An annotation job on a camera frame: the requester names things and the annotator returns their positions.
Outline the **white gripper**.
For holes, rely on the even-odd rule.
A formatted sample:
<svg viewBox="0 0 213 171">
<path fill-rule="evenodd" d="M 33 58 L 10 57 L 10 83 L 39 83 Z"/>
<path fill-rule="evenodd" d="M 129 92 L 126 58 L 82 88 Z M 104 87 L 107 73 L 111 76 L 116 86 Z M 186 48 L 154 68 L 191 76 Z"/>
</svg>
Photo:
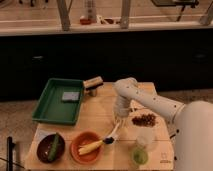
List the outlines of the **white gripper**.
<svg viewBox="0 0 213 171">
<path fill-rule="evenodd" d="M 131 101 L 125 97 L 118 96 L 114 104 L 114 113 L 116 116 L 126 118 L 130 113 Z"/>
</svg>

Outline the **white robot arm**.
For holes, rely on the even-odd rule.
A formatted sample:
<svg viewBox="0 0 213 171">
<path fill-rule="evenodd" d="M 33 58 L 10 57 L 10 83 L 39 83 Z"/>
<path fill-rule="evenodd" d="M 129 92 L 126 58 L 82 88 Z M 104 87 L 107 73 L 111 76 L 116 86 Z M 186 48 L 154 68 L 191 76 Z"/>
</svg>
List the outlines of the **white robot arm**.
<svg viewBox="0 0 213 171">
<path fill-rule="evenodd" d="M 132 100 L 159 114 L 176 127 L 174 171 L 213 171 L 213 104 L 193 101 L 184 104 L 138 87 L 135 78 L 117 80 L 115 114 L 129 115 Z"/>
</svg>

